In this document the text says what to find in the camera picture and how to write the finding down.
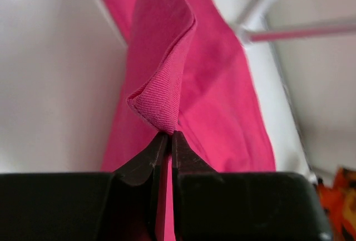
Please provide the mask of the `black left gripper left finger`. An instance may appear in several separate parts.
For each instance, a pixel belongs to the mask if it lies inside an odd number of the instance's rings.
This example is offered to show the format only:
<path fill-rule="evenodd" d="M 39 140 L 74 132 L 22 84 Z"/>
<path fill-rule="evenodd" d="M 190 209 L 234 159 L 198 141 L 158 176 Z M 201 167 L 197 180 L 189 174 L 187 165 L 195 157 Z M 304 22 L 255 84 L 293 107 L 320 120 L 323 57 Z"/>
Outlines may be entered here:
<path fill-rule="evenodd" d="M 115 171 L 111 194 L 111 240 L 163 240 L 169 137 L 148 146 Z"/>

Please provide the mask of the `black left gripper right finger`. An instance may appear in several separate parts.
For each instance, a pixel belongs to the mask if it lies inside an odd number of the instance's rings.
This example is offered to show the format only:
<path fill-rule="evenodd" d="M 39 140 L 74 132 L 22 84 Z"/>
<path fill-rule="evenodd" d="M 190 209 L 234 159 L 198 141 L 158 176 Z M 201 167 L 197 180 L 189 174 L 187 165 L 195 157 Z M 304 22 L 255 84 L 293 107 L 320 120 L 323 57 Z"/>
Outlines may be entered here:
<path fill-rule="evenodd" d="M 217 172 L 190 147 L 181 131 L 172 136 L 172 185 L 176 240 L 203 240 L 219 223 L 211 210 Z"/>

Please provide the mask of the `pink trousers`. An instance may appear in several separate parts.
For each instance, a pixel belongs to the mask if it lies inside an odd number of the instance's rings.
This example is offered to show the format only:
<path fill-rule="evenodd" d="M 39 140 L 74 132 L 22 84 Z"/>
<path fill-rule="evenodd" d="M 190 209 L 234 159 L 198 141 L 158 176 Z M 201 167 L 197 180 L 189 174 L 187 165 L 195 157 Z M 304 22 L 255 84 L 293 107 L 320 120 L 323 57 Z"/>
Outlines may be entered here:
<path fill-rule="evenodd" d="M 103 2 L 127 43 L 103 170 L 115 172 L 166 134 L 164 240 L 176 240 L 172 136 L 181 131 L 217 172 L 205 195 L 219 226 L 203 240 L 257 239 L 256 180 L 276 167 L 242 45 L 212 0 Z"/>

